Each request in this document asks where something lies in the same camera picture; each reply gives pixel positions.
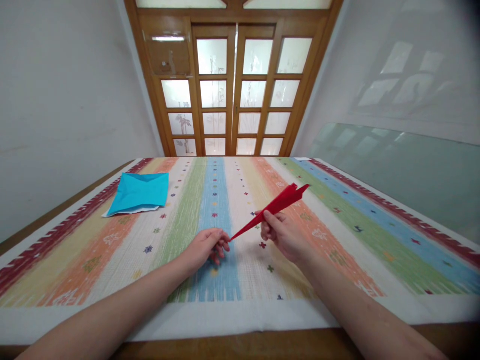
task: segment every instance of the white wall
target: white wall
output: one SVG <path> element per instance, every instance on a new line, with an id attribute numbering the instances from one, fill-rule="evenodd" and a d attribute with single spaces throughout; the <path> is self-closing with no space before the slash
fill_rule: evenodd
<path id="1" fill-rule="evenodd" d="M 345 1 L 292 155 L 307 156 L 328 123 L 480 145 L 480 46 L 460 4 Z M 392 72 L 395 46 L 411 51 Z"/>
<path id="2" fill-rule="evenodd" d="M 2 1 L 0 34 L 1 242 L 163 154 L 115 0 Z"/>

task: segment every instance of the tablecloth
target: tablecloth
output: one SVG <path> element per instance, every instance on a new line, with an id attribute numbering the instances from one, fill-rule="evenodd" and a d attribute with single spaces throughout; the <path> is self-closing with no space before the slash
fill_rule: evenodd
<path id="1" fill-rule="evenodd" d="M 121 172 L 0 258 L 0 345 L 26 345 L 176 258 L 201 230 L 235 234 L 288 184 L 284 212 L 313 249 L 412 325 L 473 321 L 479 246 L 319 159 L 138 159 L 123 172 L 170 173 L 158 211 L 102 218 Z M 260 227 L 206 263 L 131 341 L 338 327 Z"/>

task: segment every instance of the red stripe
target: red stripe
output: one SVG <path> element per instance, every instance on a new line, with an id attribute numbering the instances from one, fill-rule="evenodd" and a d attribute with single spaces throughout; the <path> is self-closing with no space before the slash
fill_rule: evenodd
<path id="1" fill-rule="evenodd" d="M 471 248 L 462 245 L 457 240 L 451 238 L 450 236 L 442 233 L 440 230 L 434 228 L 433 226 L 423 222 L 419 218 L 416 218 L 412 214 L 409 214 L 405 210 L 399 208 L 398 206 L 392 204 L 391 202 L 385 200 L 384 198 L 378 196 L 377 194 L 371 192 L 370 190 L 364 188 L 363 186 L 357 184 L 355 181 L 349 179 L 346 176 L 336 172 L 335 170 L 331 169 L 330 167 L 322 164 L 321 162 L 310 159 L 309 160 L 312 164 L 315 164 L 317 167 L 329 173 L 333 177 L 340 180 L 342 183 L 348 185 L 349 187 L 355 189 L 363 196 L 369 198 L 374 203 L 377 203 L 382 208 L 388 210 L 389 212 L 393 213 L 394 215 L 402 218 L 406 223 L 410 224 L 412 227 L 417 229 L 419 232 L 427 236 L 428 238 L 436 241 L 437 243 L 445 246 L 447 249 L 452 251 L 453 253 L 457 254 L 459 257 L 464 259 L 465 261 L 469 262 L 476 268 L 480 269 L 480 254 L 473 251 Z"/>
<path id="2" fill-rule="evenodd" d="M 152 158 L 141 160 L 138 164 L 128 170 L 127 173 L 138 173 L 152 160 Z M 22 252 L 6 267 L 0 269 L 0 297 L 3 296 L 29 269 L 44 259 L 57 245 L 65 240 L 65 238 L 78 228 L 86 218 L 115 195 L 119 183 L 120 179 L 118 178 L 93 199 L 70 215 L 65 221 L 57 225 L 44 237 Z"/>

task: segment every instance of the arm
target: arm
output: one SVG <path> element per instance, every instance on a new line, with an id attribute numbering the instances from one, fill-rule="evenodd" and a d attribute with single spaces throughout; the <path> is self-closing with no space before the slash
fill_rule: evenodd
<path id="1" fill-rule="evenodd" d="M 201 231 L 175 260 L 62 322 L 19 359 L 108 359 L 209 257 L 220 264 L 229 241 L 220 229 Z"/>
<path id="2" fill-rule="evenodd" d="M 265 212 L 261 235 L 295 263 L 367 359 L 446 359 L 428 340 L 357 288 L 302 238 L 286 215 Z"/>

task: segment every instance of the white paper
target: white paper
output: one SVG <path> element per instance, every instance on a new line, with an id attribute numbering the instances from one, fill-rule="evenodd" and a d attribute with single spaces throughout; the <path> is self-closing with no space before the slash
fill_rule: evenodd
<path id="1" fill-rule="evenodd" d="M 117 212 L 113 215 L 110 215 L 110 216 L 107 216 L 110 209 L 108 209 L 108 211 L 106 213 L 104 213 L 101 217 L 102 218 L 111 218 L 112 216 L 114 215 L 117 215 L 117 214 L 137 214 L 137 213 L 145 213 L 145 212 L 148 212 L 148 211 L 156 211 L 159 209 L 160 206 L 154 206 L 154 207 L 151 207 L 151 206 L 147 206 L 147 207 L 140 207 L 140 208 L 136 208 L 135 210 L 133 211 L 122 211 L 122 212 Z"/>

